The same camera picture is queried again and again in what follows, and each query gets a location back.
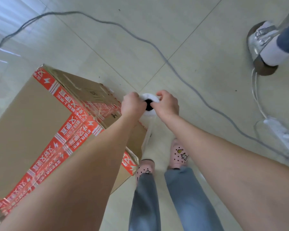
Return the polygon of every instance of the person's left hand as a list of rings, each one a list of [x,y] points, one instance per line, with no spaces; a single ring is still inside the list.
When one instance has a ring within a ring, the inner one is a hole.
[[[138,121],[143,115],[147,103],[139,98],[137,92],[131,92],[123,97],[121,105],[122,116]]]

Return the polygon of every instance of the forearm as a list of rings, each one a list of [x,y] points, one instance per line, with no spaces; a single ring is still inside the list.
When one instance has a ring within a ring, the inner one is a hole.
[[[289,228],[289,167],[211,135],[179,116],[165,123],[243,229]]]
[[[99,230],[134,125],[120,117],[28,195],[0,230]]]

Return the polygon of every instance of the black hole of roll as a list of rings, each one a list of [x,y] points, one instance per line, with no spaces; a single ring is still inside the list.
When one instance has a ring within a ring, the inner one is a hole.
[[[153,102],[153,100],[146,99],[145,102],[147,103],[147,107],[146,107],[145,110],[146,111],[151,111],[153,108],[152,108],[152,106],[150,104]]]

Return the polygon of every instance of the tape roll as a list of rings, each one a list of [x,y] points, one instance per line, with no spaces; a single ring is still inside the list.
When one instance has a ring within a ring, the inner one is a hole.
[[[144,116],[155,116],[156,112],[155,110],[151,107],[151,103],[152,102],[159,102],[159,98],[153,94],[150,93],[144,93],[142,95],[139,96],[140,99],[144,100],[147,103],[147,108],[146,111],[144,112]]]

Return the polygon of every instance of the gray-blue trousers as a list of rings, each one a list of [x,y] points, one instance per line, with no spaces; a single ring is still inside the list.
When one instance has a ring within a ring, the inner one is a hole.
[[[168,190],[185,231],[223,231],[220,220],[193,170],[182,166],[165,172]],[[129,231],[160,231],[156,185],[151,174],[139,178]]]

